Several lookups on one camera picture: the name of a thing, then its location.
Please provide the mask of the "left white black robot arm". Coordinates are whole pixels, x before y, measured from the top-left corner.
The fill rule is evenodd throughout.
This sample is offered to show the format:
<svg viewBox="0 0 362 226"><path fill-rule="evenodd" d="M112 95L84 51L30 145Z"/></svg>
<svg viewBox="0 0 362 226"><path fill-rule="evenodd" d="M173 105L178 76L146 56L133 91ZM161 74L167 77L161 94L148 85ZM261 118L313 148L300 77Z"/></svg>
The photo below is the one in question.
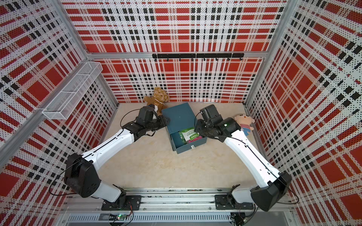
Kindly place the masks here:
<svg viewBox="0 0 362 226"><path fill-rule="evenodd" d="M113 205L122 206L126 193L115 185L103 182L98 170L125 147L170 123L170 119L158 115L152 106L139 110L135 120L123 125L119 132L97 147L83 154L72 154L67 159L64 183L83 198L103 199Z"/></svg>

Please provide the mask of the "teal drawer cabinet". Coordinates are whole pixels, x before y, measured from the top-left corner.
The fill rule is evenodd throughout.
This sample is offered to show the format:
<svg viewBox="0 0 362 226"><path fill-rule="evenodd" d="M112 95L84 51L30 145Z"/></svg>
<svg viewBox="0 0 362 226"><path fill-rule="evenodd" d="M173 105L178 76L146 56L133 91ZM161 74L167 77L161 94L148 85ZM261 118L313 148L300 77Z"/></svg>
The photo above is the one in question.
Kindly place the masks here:
<svg viewBox="0 0 362 226"><path fill-rule="evenodd" d="M194 127L195 114L188 103L163 109L162 114L170 120L167 125L169 134Z"/></svg>

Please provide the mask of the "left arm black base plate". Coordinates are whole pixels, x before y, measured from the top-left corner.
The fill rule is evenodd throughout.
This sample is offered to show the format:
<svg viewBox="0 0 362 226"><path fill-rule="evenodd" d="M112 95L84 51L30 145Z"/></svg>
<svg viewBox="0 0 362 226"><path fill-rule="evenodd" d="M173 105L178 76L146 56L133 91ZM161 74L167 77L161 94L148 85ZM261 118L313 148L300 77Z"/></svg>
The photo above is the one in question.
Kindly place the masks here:
<svg viewBox="0 0 362 226"><path fill-rule="evenodd" d="M122 211L132 210L138 211L140 208L142 196L141 195L126 195L120 196L115 202L104 200L101 207L102 211Z"/></svg>

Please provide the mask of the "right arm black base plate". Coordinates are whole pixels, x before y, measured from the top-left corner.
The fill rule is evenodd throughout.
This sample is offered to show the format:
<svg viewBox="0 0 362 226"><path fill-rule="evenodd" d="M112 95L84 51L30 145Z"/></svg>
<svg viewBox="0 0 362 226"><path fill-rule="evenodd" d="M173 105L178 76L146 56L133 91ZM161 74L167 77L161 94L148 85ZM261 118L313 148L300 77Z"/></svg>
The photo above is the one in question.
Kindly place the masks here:
<svg viewBox="0 0 362 226"><path fill-rule="evenodd" d="M250 202L237 202L231 195L215 195L217 210L253 210L254 205Z"/></svg>

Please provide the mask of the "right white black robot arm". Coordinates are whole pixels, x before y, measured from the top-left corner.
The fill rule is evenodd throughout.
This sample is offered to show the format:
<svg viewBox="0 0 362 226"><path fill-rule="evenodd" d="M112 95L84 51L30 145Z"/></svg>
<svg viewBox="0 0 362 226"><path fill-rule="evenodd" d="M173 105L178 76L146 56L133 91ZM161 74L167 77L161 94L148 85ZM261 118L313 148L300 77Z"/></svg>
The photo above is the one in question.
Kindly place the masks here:
<svg viewBox="0 0 362 226"><path fill-rule="evenodd" d="M223 119L214 105L201 109L200 114L202 119L196 122L195 131L232 149L256 181L254 188L234 187L229 193L230 203L251 202L269 211L287 193L292 177L272 166L247 138L253 131L254 119L247 115Z"/></svg>

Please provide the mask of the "green white seed bag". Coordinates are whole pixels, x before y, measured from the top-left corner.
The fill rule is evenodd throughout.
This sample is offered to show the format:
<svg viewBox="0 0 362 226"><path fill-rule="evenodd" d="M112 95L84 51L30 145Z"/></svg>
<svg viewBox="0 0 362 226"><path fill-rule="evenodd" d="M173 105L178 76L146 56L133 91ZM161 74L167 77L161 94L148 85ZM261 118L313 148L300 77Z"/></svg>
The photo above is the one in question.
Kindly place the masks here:
<svg viewBox="0 0 362 226"><path fill-rule="evenodd" d="M202 136L195 132L194 127L190 127L188 129L184 129L178 132L179 136L184 144L188 144L194 142L196 140L202 139Z"/></svg>

